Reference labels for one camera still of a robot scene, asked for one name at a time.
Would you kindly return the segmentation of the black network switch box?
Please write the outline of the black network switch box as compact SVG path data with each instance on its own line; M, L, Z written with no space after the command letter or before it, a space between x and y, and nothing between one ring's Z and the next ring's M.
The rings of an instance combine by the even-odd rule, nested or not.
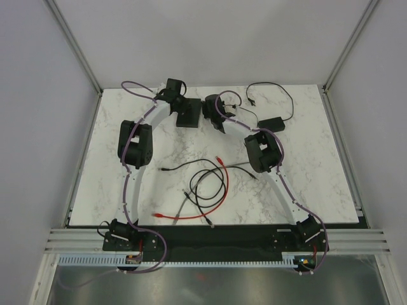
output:
M198 128L202 101L199 98L187 98L181 112L178 112L176 126L180 128Z

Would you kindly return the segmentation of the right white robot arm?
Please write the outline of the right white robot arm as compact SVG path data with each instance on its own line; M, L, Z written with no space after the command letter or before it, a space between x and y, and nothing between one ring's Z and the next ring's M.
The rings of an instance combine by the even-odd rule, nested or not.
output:
M294 226L291 245L306 250L314 243L323 228L322 220L297 200L282 167L284 149L280 140L266 128L254 129L234 118L224 110L219 95L209 95L202 102L202 113L220 132L244 141L249 164L262 174L282 205L288 223Z

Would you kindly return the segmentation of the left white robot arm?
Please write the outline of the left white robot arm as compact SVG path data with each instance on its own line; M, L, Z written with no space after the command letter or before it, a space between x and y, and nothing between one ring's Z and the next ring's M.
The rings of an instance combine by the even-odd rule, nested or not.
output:
M181 103L155 100L137 120L123 121L120 126L118 157L124 167L123 190L114 218L125 224L139 220L138 199L142 177L153 157L153 131L173 112L177 113L177 126L196 128L202 102L198 98L181 98Z

